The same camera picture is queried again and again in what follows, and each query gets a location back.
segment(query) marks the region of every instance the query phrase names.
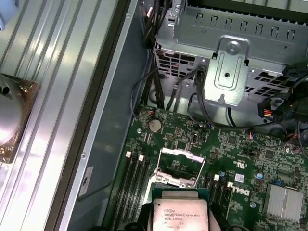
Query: sticker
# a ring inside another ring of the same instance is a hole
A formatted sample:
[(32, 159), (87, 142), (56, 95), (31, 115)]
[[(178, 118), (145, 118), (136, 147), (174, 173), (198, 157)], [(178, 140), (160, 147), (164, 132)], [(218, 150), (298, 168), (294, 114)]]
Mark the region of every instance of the sticker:
[(235, 174), (234, 181), (239, 182), (239, 183), (244, 183), (244, 179), (245, 179), (244, 175), (241, 175), (238, 173)]
[(93, 168), (94, 168), (94, 166), (87, 168), (86, 174), (85, 174), (85, 176), (83, 177), (83, 180), (82, 180), (82, 185), (81, 185), (81, 188), (80, 188), (79, 196), (86, 194), (88, 186), (89, 186), (90, 178), (91, 178), (91, 175), (92, 175)]
[(146, 16), (147, 16), (148, 18), (150, 17), (150, 15), (151, 15), (151, 13), (152, 13), (152, 10), (153, 10), (153, 7), (150, 7), (148, 13), (146, 14)]

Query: metal frame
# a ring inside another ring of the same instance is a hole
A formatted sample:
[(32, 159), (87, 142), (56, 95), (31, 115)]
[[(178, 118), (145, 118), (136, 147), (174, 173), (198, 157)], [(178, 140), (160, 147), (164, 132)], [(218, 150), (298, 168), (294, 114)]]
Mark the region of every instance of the metal frame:
[(116, 1), (23, 0), (0, 71), (41, 84), (16, 159), (0, 169), (0, 230), (43, 230)]

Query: screw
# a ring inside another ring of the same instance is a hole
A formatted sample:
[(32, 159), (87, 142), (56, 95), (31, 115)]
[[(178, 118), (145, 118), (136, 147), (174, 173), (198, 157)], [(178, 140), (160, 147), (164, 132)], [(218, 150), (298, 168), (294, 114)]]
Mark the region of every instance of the screw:
[(231, 48), (230, 48), (230, 51), (231, 51), (231, 52), (235, 51), (235, 48), (236, 48), (236, 46), (235, 46), (235, 45), (232, 45)]
[(250, 202), (249, 206), (250, 206), (251, 208), (255, 208), (257, 205), (256, 205), (255, 202)]

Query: ram slot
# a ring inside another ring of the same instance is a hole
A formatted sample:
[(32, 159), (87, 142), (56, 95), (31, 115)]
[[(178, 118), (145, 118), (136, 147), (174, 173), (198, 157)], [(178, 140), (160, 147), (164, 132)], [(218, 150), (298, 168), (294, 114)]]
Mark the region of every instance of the ram slot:
[(216, 202), (219, 192), (220, 192), (220, 182), (215, 181), (210, 193), (210, 203), (209, 203), (210, 205)]
[(226, 187), (227, 186), (225, 184), (222, 184), (220, 187), (219, 197), (216, 201), (219, 206), (221, 206), (223, 200), (225, 199)]
[(125, 222), (129, 217), (129, 211), (131, 209), (132, 203), (135, 198), (139, 176), (140, 176), (140, 173), (142, 172), (142, 169), (143, 169), (143, 164), (142, 162), (138, 161), (135, 172), (134, 172), (134, 176), (133, 176), (134, 180), (132, 180), (132, 184), (130, 185), (131, 186), (129, 189), (130, 194), (129, 194), (129, 198), (127, 198), (126, 203), (125, 203), (126, 208), (125, 208), (125, 212), (123, 213), (121, 222)]
[(144, 173), (141, 175), (141, 181), (140, 181), (140, 185), (139, 185), (139, 189), (138, 189), (138, 194), (136, 196), (135, 202), (134, 202), (134, 206), (133, 206), (133, 214), (131, 216), (130, 222), (135, 221), (136, 216), (138, 215), (138, 209), (140, 207), (140, 205), (143, 204), (143, 201), (141, 201), (141, 197), (142, 194), (144, 193), (144, 189), (145, 187), (148, 185), (148, 181), (150, 178), (150, 160), (146, 160), (144, 163)]
[(127, 188), (129, 187), (130, 183), (131, 183), (131, 176), (133, 175), (133, 171), (135, 169), (135, 165), (137, 162), (137, 158), (133, 157), (132, 160), (130, 161), (129, 167), (127, 172), (125, 172), (125, 179), (123, 182), (123, 187), (121, 187), (121, 191), (120, 191), (120, 198), (117, 201), (116, 204), (116, 211), (115, 211), (115, 215), (113, 216), (113, 222), (112, 222), (112, 228), (111, 230), (116, 230), (119, 225), (119, 220), (122, 217), (121, 216), (121, 211), (123, 209), (123, 207), (125, 206), (125, 198), (127, 197), (128, 191)]

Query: capacitor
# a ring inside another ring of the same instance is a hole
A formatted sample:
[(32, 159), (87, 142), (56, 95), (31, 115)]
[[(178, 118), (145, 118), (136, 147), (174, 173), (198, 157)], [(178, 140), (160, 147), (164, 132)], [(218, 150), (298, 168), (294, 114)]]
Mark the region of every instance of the capacitor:
[(224, 177), (224, 176), (226, 175), (226, 173), (225, 173), (224, 171), (219, 171), (219, 175), (220, 175), (221, 177)]
[(162, 129), (162, 123), (158, 119), (153, 119), (149, 123), (149, 129), (151, 132), (157, 133), (160, 131), (160, 129)]
[(263, 179), (263, 174), (262, 173), (258, 173), (256, 175), (256, 178), (259, 179), (259, 180), (262, 180)]
[(257, 205), (256, 205), (256, 203), (254, 203), (254, 202), (250, 202), (249, 206), (250, 206), (251, 208), (255, 208)]

